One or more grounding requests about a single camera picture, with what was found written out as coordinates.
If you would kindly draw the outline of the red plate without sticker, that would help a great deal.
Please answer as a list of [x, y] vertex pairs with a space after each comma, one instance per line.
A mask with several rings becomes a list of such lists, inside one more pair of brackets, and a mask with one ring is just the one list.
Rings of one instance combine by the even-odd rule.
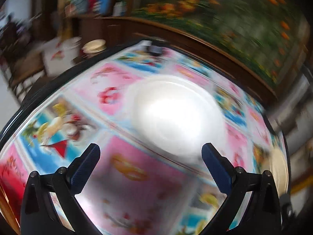
[[21, 205], [25, 183], [8, 164], [1, 163], [1, 211], [5, 220], [20, 234]]

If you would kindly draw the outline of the small beige bowl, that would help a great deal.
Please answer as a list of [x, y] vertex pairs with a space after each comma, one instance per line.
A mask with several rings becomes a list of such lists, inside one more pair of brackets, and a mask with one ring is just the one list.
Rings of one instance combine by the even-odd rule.
[[279, 148], [271, 150], [268, 165], [275, 181], [278, 196], [280, 197], [288, 192], [289, 172], [287, 161]]

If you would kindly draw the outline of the large white bowl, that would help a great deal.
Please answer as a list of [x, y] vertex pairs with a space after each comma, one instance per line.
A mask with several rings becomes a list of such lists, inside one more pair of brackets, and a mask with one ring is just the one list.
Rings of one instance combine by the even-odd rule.
[[196, 163], [202, 146], [223, 153], [227, 127], [219, 105], [204, 88], [172, 75], [153, 75], [131, 84], [124, 107], [141, 142], [161, 155]]

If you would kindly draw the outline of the bowls on side stool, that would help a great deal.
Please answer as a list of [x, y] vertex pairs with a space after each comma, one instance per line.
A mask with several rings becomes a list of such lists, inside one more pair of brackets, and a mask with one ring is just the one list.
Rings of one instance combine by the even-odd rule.
[[85, 54], [95, 54], [106, 49], [106, 41], [103, 39], [96, 39], [89, 41], [82, 47]]

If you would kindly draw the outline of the steel thermos flask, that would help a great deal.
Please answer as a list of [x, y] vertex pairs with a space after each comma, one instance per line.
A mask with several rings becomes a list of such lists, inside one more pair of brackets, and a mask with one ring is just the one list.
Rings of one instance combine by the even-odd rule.
[[302, 72], [293, 85], [274, 106], [266, 111], [267, 127], [273, 134], [293, 129], [296, 118], [312, 99], [312, 74]]

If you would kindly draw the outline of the white plastic bucket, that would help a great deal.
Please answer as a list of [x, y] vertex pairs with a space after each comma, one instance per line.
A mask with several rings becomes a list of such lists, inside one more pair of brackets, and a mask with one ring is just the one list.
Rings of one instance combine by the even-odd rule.
[[74, 66], [73, 59], [80, 53], [81, 37], [61, 41], [56, 37], [41, 46], [48, 75], [56, 76]]

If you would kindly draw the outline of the small black device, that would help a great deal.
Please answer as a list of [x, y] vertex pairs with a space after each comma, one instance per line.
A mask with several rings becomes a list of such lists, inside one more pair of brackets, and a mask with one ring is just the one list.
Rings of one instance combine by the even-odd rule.
[[163, 54], [163, 43], [159, 41], [152, 41], [146, 50], [151, 56], [159, 57]]

